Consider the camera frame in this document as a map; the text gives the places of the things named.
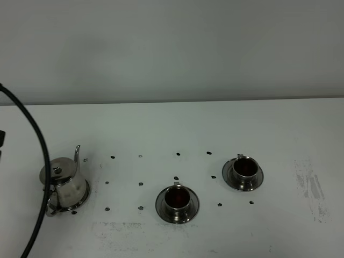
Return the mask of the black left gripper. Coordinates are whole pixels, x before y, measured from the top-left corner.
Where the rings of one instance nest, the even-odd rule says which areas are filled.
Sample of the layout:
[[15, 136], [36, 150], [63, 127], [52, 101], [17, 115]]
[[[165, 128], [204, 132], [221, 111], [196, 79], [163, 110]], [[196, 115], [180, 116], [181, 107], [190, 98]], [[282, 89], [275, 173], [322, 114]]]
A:
[[4, 145], [4, 140], [5, 140], [5, 132], [0, 130], [0, 148], [3, 147]]

